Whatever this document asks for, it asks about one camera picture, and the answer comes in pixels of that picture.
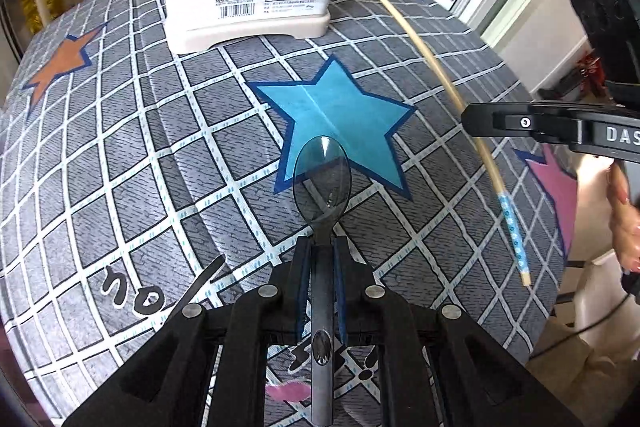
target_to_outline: blue patterned chopstick end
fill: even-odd
[[[498,194],[498,201],[500,201],[504,219],[507,221],[507,227],[509,227],[511,244],[513,245],[513,251],[516,254],[516,260],[518,261],[518,271],[520,272],[521,276],[524,276],[524,274],[526,274],[527,279],[529,279],[529,264],[527,264],[527,253],[524,251],[522,236],[520,235],[520,227],[518,226],[518,218],[516,217],[515,212],[513,212],[509,194],[507,192],[501,192],[500,194]]]

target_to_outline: basket base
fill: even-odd
[[[203,52],[220,42],[254,35],[291,35],[295,39],[317,39],[326,33],[329,12],[324,15],[297,15],[279,19],[239,21],[185,30],[171,17],[164,22],[169,49],[178,55]]]

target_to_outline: table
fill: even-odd
[[[391,1],[467,102],[529,100],[500,57],[446,10]],[[64,14],[34,37],[1,119],[0,315],[52,418],[69,415],[130,357],[219,254],[224,266],[198,294],[207,306],[235,301],[290,259],[309,231],[292,191],[273,193],[286,122],[246,83],[308,80],[330,55],[366,91],[417,109],[394,136],[412,200],[353,171],[337,233],[380,283],[412,303],[464,306],[527,359],[563,269],[553,205],[513,151],[539,152],[535,142],[489,141],[521,221],[529,290],[454,108],[376,0],[332,0],[319,39],[260,36],[184,56],[166,45],[163,4],[88,0]],[[84,48],[91,65],[51,82],[30,110],[36,89],[25,83],[67,34],[105,21]],[[379,425],[371,348],[340,349],[337,360],[336,424]],[[265,425],[306,425],[309,400],[279,401],[287,386],[277,385],[308,381],[307,362],[308,343],[271,348],[276,387]]]

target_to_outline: blue star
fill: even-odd
[[[351,166],[410,199],[391,136],[415,108],[371,94],[330,57],[311,82],[249,82],[287,121],[274,193],[293,184],[300,150],[316,136],[335,139]]]

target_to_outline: silver screw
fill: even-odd
[[[446,318],[454,321],[462,317],[462,310],[458,308],[455,304],[447,304],[442,309],[442,315]]]
[[[182,308],[182,315],[184,315],[188,319],[192,319],[193,317],[197,317],[198,315],[200,315],[201,311],[202,306],[200,306],[198,303],[193,302],[191,304],[187,304],[184,308]]]
[[[273,297],[278,294],[278,288],[273,284],[264,284],[258,288],[258,295],[260,297]]]
[[[367,294],[367,297],[371,297],[372,299],[380,299],[385,294],[385,289],[382,286],[378,286],[377,284],[372,284],[371,286],[367,286],[364,290],[364,293]]]

